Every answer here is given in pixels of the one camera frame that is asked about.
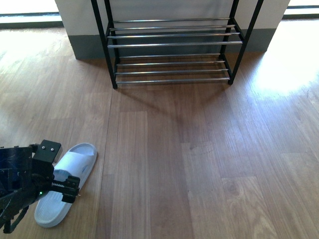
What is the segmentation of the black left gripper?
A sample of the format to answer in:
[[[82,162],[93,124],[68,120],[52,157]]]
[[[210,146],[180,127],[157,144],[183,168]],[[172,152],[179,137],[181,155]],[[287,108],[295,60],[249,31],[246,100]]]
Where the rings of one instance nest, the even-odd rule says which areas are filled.
[[[49,140],[25,147],[0,148],[0,227],[5,234],[12,233],[29,206],[50,189],[62,194],[62,202],[75,202],[80,178],[53,180],[52,163],[61,152],[61,144]]]

